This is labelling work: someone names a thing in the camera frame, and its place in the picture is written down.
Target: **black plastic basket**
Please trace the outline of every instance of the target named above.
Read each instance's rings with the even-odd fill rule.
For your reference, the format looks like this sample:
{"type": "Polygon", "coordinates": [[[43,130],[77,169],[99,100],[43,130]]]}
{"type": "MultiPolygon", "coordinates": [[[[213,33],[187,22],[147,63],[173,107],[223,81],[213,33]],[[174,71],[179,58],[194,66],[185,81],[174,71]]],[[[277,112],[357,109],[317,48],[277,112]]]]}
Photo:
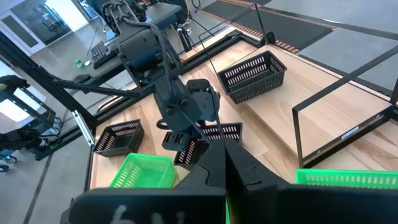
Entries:
{"type": "Polygon", "coordinates": [[[140,119],[110,125],[105,128],[93,152],[105,157],[137,152],[144,133],[140,119]]]}
{"type": "MultiPolygon", "coordinates": [[[[223,135],[226,139],[234,139],[239,144],[242,144],[242,123],[221,124],[221,127],[223,127],[223,135]]],[[[201,129],[211,141],[221,139],[217,125],[209,125],[201,127],[201,129]]],[[[208,147],[209,145],[202,137],[191,138],[188,150],[178,152],[175,156],[174,165],[184,167],[187,170],[192,170],[193,166],[195,166],[202,155],[204,155],[208,147]]]]}
{"type": "Polygon", "coordinates": [[[284,82],[286,66],[270,51],[263,52],[217,73],[227,95],[242,103],[284,82]]]}

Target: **floor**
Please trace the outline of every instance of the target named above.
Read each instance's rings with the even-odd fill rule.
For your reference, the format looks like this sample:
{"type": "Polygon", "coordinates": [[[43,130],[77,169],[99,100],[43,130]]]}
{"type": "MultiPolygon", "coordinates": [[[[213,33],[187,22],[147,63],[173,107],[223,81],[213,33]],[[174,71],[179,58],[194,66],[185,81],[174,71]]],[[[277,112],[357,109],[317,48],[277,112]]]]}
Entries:
{"type": "MultiPolygon", "coordinates": [[[[213,1],[202,0],[201,5],[205,7],[213,1]]],[[[398,19],[395,13],[398,2],[395,0],[385,0],[382,4],[367,0],[287,2],[273,0],[266,4],[266,7],[398,34],[398,24],[394,22],[398,19]]],[[[200,12],[194,14],[193,18],[207,29],[219,23],[200,12]]],[[[191,23],[191,28],[192,39],[194,42],[199,41],[198,34],[205,30],[194,22],[191,23]]],[[[170,43],[179,52],[180,46],[175,34],[172,30],[167,33],[170,43]]],[[[87,58],[91,46],[103,38],[101,28],[96,23],[91,23],[33,55],[32,58],[50,73],[60,78],[72,79],[80,73],[75,61],[87,58]]],[[[396,40],[337,28],[298,54],[350,73],[396,45],[396,40]]],[[[395,69],[397,62],[398,55],[395,55],[360,77],[392,90],[398,77],[395,69]]],[[[16,72],[45,94],[46,104],[64,121],[67,120],[62,131],[76,125],[75,120],[70,119],[70,112],[54,97],[22,71],[17,69],[16,72]]],[[[122,72],[103,86],[123,89],[130,82],[130,76],[122,72]]],[[[94,93],[77,93],[73,97],[93,114],[96,113],[98,104],[106,99],[104,95],[94,93]]],[[[16,152],[15,156],[19,162],[11,166],[11,171],[0,175],[0,224],[59,223],[60,214],[67,209],[71,198],[83,191],[88,154],[89,148],[82,137],[40,162],[35,161],[27,152],[16,152]],[[38,187],[40,179],[43,178],[42,185],[38,187]]]]}

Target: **wooden tabletop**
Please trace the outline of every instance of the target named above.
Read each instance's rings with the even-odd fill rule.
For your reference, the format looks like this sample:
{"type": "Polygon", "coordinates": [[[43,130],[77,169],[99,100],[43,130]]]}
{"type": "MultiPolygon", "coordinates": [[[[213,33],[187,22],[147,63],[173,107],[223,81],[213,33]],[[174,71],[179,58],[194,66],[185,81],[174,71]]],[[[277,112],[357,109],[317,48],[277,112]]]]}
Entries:
{"type": "MultiPolygon", "coordinates": [[[[231,30],[228,29],[222,32],[205,44],[213,43],[231,30]]],[[[182,59],[191,57],[201,50],[202,48],[199,46],[183,55],[182,59]]],[[[216,71],[220,71],[244,57],[257,54],[262,50],[271,50],[287,66],[285,83],[281,87],[253,98],[246,103],[236,105],[225,95],[209,61],[184,75],[182,80],[184,83],[191,78],[206,78],[209,80],[214,88],[221,93],[219,111],[221,122],[242,122],[243,146],[245,149],[267,168],[285,180],[292,182],[294,180],[294,172],[299,167],[297,156],[294,153],[295,144],[292,144],[291,139],[291,133],[294,133],[291,125],[292,107],[313,92],[320,90],[331,82],[335,82],[340,76],[282,49],[270,46],[256,49],[243,41],[213,57],[211,61],[216,71]]],[[[306,111],[307,109],[302,111],[300,122],[303,121],[302,127],[308,129],[303,129],[303,133],[304,131],[310,131],[310,134],[320,134],[314,131],[319,130],[319,132],[323,131],[323,134],[327,134],[325,134],[324,140],[316,139],[315,143],[311,143],[306,137],[307,145],[303,145],[304,147],[316,147],[324,141],[331,140],[334,135],[341,134],[338,133],[339,131],[343,130],[342,132],[344,132],[345,128],[347,130],[352,128],[351,125],[355,125],[355,122],[361,122],[366,116],[373,115],[371,113],[374,111],[376,111],[374,113],[376,114],[379,109],[387,106],[385,101],[376,97],[387,99],[385,96],[357,83],[352,85],[356,85],[356,87],[341,87],[341,90],[339,90],[342,91],[341,93],[334,93],[329,98],[323,99],[319,105],[314,105],[314,108],[307,108],[308,111],[306,111]],[[329,126],[334,128],[334,130],[329,130],[324,128],[324,126],[329,126]]],[[[96,140],[100,137],[103,129],[110,124],[141,119],[146,133],[138,153],[169,156],[174,159],[175,152],[167,151],[162,147],[165,131],[155,125],[160,118],[161,115],[153,95],[150,95],[98,126],[96,140]]],[[[383,124],[373,132],[319,163],[317,168],[398,170],[397,133],[397,123],[388,122],[383,124]]],[[[106,158],[95,154],[90,188],[109,186],[124,158],[125,156],[106,158]]],[[[176,170],[179,180],[188,174],[188,171],[181,167],[176,166],[176,170]]]]}

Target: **green plastic basket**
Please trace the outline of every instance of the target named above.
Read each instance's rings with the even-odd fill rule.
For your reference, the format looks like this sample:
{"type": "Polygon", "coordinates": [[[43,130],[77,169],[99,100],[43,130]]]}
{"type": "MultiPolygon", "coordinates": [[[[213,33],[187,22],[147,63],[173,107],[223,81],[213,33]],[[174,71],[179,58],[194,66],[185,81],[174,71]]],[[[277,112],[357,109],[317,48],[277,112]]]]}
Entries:
{"type": "Polygon", "coordinates": [[[296,184],[398,189],[398,172],[374,170],[298,169],[296,184]]]}
{"type": "Polygon", "coordinates": [[[169,157],[130,153],[109,187],[171,188],[176,175],[169,157]]]}

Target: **sticker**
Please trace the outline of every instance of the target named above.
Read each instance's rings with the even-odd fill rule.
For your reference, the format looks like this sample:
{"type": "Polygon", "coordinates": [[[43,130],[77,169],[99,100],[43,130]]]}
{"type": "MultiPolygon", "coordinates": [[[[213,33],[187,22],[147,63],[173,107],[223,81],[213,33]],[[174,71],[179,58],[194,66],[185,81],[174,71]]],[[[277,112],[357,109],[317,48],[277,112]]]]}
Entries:
{"type": "Polygon", "coordinates": [[[359,126],[353,128],[351,131],[348,131],[347,133],[345,133],[341,139],[347,138],[348,136],[350,136],[351,134],[353,134],[354,132],[356,132],[359,129],[359,126]]]}

